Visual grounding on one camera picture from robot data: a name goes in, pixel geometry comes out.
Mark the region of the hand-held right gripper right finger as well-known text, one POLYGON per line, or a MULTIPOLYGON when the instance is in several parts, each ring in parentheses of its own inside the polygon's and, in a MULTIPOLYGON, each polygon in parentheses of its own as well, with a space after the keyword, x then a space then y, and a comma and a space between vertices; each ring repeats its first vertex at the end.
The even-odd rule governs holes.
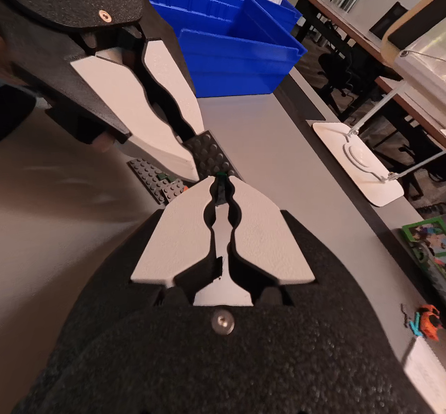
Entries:
POLYGON ((280 208, 241 179, 227 179, 228 270, 234 283, 247 291, 253 305, 266 288, 315 281, 280 208))

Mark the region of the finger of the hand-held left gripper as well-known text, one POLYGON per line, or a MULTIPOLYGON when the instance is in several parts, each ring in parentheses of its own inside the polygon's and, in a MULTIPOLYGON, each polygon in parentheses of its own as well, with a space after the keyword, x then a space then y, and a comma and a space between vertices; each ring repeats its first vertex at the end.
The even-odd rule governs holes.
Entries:
POLYGON ((72 61, 71 66, 130 131, 123 152, 152 160, 185 181, 199 181, 192 153, 153 110, 142 82, 128 66, 100 56, 72 61))
POLYGON ((156 83, 156 101, 176 134, 191 139, 202 133, 204 125, 197 98, 162 40, 146 43, 143 63, 156 83))

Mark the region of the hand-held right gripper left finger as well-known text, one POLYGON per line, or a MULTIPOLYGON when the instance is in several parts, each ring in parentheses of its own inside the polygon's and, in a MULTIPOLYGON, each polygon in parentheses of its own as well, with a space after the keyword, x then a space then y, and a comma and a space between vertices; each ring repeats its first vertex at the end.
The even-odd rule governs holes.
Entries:
POLYGON ((211 176, 167 205, 131 282, 179 287, 193 304, 196 294, 222 275, 212 228, 217 194, 218 179, 211 176))

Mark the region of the grey lego baseplate build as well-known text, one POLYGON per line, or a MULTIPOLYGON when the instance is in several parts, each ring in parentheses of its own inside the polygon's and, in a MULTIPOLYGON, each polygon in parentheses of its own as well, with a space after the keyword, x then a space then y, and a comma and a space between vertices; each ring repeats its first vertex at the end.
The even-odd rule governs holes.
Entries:
POLYGON ((180 178, 166 174, 140 158, 129 160, 127 165, 159 205, 168 205, 188 189, 180 178))

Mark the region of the large dark grey lego plate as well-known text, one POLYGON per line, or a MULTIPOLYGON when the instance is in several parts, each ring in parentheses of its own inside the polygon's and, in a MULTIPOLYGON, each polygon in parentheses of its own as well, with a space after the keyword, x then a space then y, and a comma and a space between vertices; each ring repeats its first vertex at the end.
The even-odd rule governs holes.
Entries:
MULTIPOLYGON (((182 145, 192 153, 200 182, 209 176, 215 177, 217 172, 226 172, 228 177, 235 176, 242 179, 237 168, 210 131, 195 135, 184 141, 182 145)), ((215 184, 217 185, 215 205, 226 204, 226 181, 219 182, 216 178, 215 184)))

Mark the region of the colourful lego box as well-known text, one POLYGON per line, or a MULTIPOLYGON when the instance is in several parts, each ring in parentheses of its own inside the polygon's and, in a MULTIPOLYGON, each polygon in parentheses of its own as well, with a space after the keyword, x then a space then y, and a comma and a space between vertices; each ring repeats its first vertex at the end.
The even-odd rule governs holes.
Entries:
POLYGON ((446 226, 442 216, 404 225, 401 234, 422 272, 446 300, 446 226))

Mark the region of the orange and teal lego assembly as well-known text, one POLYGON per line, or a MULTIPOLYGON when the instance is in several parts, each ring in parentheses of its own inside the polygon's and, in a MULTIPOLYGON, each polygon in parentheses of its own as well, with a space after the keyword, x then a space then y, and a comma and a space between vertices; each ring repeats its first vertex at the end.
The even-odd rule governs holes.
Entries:
POLYGON ((410 318, 405 306, 400 305, 404 315, 404 326, 409 328, 416 337, 427 338, 439 342, 438 331, 443 328, 440 311, 431 304, 421 305, 410 318))

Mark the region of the person's left hand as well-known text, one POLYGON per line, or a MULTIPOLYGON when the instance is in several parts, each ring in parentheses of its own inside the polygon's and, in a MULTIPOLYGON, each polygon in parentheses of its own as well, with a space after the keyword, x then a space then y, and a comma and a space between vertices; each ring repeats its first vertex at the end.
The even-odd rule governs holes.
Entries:
POLYGON ((108 132, 103 132, 98 135, 91 143, 92 149, 99 153, 105 153, 109 150, 115 142, 115 138, 108 132))

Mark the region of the white stand base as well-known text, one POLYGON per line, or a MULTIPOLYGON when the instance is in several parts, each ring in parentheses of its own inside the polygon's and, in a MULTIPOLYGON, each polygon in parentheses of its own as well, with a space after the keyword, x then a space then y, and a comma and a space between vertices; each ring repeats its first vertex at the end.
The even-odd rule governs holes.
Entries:
POLYGON ((410 168, 394 173, 388 171, 373 151, 360 139, 358 132, 375 114, 394 97, 406 92, 412 84, 400 82, 358 123, 349 127, 344 123, 315 122, 312 128, 335 160, 342 166, 366 199, 376 207, 385 206, 403 196, 403 187, 397 181, 413 171, 445 155, 445 149, 428 155, 410 168))

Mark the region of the black office chair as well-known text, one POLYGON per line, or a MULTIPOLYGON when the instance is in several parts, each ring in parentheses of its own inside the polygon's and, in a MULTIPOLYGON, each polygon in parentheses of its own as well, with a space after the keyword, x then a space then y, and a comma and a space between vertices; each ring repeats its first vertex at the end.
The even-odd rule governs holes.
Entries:
POLYGON ((318 63, 322 68, 318 74, 327 79, 327 83, 316 89, 318 96, 325 104, 330 106, 337 116, 341 114, 332 92, 336 89, 345 97, 348 93, 360 95, 364 90, 364 81, 354 71, 350 70, 351 61, 349 58, 342 58, 335 53, 323 53, 318 58, 318 63))

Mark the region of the brown-edged white table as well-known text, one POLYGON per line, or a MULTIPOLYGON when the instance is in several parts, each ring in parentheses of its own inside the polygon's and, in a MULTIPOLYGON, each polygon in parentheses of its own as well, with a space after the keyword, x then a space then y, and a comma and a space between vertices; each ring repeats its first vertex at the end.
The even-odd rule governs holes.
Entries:
POLYGON ((346 33, 348 38, 359 44, 368 54, 385 67, 390 67, 399 76, 408 79, 402 89, 403 81, 391 82, 378 78, 373 82, 382 88, 389 96, 391 92, 398 91, 396 94, 396 102, 401 106, 406 106, 407 112, 412 111, 415 120, 427 131, 427 133, 439 143, 444 149, 446 147, 445 129, 427 112, 435 111, 436 113, 444 113, 440 110, 440 104, 434 103, 434 98, 422 89, 421 85, 415 82, 415 76, 403 75, 394 66, 394 60, 399 59, 400 52, 396 50, 392 44, 384 42, 372 35, 370 31, 363 31, 357 21, 352 17, 326 0, 298 0, 298 10, 305 18, 305 24, 298 32, 297 39, 302 40, 309 32, 309 28, 313 26, 327 40, 330 40, 337 49, 344 55, 349 54, 350 46, 347 42, 335 35, 335 31, 328 30, 325 24, 318 18, 321 14, 328 18, 335 26, 339 27, 346 33))

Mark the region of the white instruction sheet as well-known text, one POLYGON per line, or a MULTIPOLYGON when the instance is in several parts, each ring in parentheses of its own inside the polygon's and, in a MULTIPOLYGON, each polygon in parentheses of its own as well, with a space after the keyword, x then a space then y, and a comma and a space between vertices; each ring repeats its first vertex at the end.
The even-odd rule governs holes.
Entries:
POLYGON ((417 337, 404 362, 404 372, 436 414, 446 412, 446 371, 426 340, 417 337))

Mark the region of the wood-rimmed panel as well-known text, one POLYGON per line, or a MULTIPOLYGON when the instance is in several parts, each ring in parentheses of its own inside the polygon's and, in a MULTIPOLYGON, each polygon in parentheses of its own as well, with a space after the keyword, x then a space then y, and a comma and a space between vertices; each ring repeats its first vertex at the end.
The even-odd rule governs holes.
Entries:
POLYGON ((421 0, 385 33, 382 58, 438 108, 446 105, 446 0, 421 0))

